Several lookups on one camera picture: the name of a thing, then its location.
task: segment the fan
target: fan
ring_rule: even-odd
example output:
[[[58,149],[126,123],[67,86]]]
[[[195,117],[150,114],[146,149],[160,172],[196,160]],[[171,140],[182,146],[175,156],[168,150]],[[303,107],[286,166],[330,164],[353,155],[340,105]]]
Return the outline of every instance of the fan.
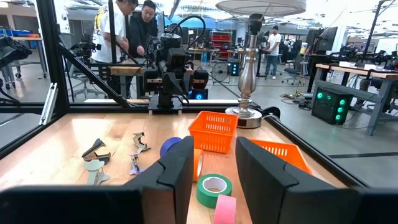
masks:
[[[224,82],[228,76],[228,64],[226,62],[217,62],[211,71],[211,75],[213,77],[214,82]]]

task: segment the blue tape roll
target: blue tape roll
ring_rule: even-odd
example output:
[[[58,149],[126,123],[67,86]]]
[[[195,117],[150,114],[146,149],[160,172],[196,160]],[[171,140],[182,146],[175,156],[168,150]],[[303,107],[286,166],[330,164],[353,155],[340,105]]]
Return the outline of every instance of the blue tape roll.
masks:
[[[178,137],[169,138],[166,142],[163,143],[162,147],[160,148],[160,158],[164,157],[166,153],[172,148],[173,145],[179,143],[182,139]]]

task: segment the tape roll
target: tape roll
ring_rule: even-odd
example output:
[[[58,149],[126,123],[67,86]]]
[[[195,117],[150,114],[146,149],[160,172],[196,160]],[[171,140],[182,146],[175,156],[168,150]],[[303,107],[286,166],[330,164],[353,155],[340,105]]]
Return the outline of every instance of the tape roll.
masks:
[[[193,150],[193,181],[198,182],[201,174],[201,167],[203,165],[203,150]]]
[[[215,208],[219,195],[231,196],[232,183],[228,178],[218,174],[200,177],[197,187],[197,200],[208,208]]]
[[[214,224],[235,224],[236,198],[219,195],[217,199]]]
[[[166,153],[172,148],[173,145],[179,143],[182,139],[178,137],[169,138],[160,148],[160,157],[164,157]]]

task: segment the green tape roll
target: green tape roll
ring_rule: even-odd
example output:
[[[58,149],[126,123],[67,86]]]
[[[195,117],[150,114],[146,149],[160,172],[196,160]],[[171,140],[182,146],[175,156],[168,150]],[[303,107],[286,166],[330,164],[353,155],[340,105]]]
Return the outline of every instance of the green tape roll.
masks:
[[[232,194],[232,183],[218,174],[208,174],[199,178],[197,200],[208,208],[216,208],[218,196]]]

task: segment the lamp shade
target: lamp shade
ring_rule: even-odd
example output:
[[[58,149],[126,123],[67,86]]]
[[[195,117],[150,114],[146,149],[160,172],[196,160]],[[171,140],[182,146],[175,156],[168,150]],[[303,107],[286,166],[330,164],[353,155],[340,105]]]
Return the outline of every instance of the lamp shade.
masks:
[[[221,11],[231,14],[288,16],[305,12],[307,0],[227,0],[216,4]]]

